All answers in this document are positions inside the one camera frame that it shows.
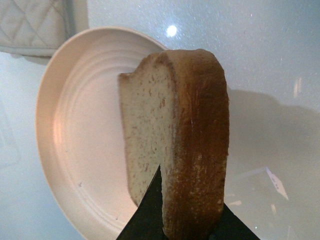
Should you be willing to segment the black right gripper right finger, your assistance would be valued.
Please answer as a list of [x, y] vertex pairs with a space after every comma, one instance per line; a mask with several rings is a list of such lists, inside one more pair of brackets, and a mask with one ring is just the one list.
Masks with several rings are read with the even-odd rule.
[[220, 221], [208, 240], [257, 240], [257, 236], [224, 203]]

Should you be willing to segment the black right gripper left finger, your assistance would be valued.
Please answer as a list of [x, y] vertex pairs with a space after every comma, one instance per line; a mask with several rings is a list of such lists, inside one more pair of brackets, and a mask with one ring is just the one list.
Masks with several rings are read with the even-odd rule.
[[162, 204], [162, 177], [158, 168], [136, 212], [117, 239], [164, 240]]

